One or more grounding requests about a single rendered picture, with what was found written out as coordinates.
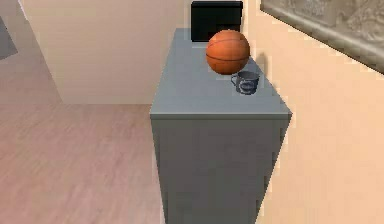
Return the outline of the grey cupboard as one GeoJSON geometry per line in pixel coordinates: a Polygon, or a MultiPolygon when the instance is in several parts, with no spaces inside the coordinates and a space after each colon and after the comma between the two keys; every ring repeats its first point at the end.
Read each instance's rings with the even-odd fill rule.
{"type": "Polygon", "coordinates": [[[175,30],[150,110],[165,224],[255,224],[292,113],[267,77],[252,95],[175,30]]]}

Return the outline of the blue patterned mug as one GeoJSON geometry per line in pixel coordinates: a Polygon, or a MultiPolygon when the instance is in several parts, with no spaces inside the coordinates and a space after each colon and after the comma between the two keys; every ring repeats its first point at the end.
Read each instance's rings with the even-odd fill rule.
{"type": "Polygon", "coordinates": [[[243,95],[252,95],[256,92],[260,75],[251,71],[240,71],[231,76],[231,83],[236,91],[243,95]]]}

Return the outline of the orange basketball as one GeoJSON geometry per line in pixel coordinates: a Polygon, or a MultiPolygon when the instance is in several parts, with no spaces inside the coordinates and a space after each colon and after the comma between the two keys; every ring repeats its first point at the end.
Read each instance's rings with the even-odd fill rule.
{"type": "Polygon", "coordinates": [[[246,37],[235,30],[222,30],[209,40],[206,61],[221,75],[232,75],[242,70],[250,58],[250,45],[246,37]]]}

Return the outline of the black box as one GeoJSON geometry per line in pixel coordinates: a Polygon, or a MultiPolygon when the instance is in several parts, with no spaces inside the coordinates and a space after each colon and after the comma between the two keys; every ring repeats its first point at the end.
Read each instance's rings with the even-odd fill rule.
{"type": "Polygon", "coordinates": [[[193,1],[191,3],[191,40],[208,42],[222,30],[239,31],[242,1],[193,1]]]}

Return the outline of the framed grey wall picture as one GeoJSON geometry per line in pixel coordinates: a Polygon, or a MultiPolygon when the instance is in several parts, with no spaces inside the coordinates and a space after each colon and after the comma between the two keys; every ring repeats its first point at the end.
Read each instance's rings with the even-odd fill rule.
{"type": "Polygon", "coordinates": [[[384,0],[261,0],[260,10],[384,75],[384,0]]]}

